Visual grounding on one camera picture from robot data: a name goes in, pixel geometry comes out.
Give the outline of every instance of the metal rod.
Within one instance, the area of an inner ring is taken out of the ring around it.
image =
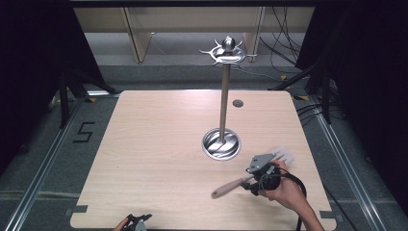
[[[219,117],[219,141],[225,143],[225,121],[227,118],[228,88],[231,65],[224,64],[222,67],[222,92],[221,92],[221,113]]]

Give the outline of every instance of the round metal plate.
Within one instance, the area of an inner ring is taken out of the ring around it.
[[[202,142],[202,147],[207,156],[217,161],[228,161],[238,155],[241,150],[241,140],[237,134],[225,129],[225,142],[219,140],[219,129],[208,132]]]

